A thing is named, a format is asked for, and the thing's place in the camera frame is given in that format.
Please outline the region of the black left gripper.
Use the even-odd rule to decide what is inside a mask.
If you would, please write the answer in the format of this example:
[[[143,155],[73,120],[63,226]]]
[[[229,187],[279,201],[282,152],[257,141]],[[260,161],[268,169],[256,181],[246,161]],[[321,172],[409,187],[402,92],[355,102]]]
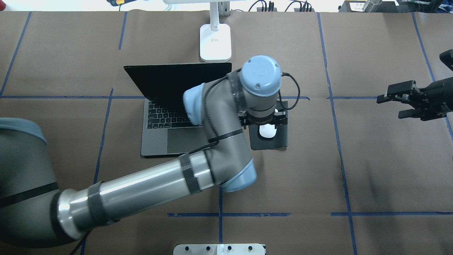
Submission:
[[[282,126],[288,124],[288,111],[277,110],[265,117],[252,116],[248,112],[239,113],[239,121],[241,126],[252,126],[252,125],[266,125],[271,124],[275,126]]]

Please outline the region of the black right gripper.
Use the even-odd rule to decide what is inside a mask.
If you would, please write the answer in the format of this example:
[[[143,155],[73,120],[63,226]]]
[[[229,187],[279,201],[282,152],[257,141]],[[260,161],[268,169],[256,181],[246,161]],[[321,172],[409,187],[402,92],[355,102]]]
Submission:
[[[432,82],[429,86],[419,90],[416,81],[391,84],[387,91],[377,97],[377,103],[398,101],[409,103],[411,97],[415,96],[418,105],[414,109],[398,112],[398,118],[419,118],[422,121],[445,118],[447,113],[453,111],[453,81],[439,80]]]

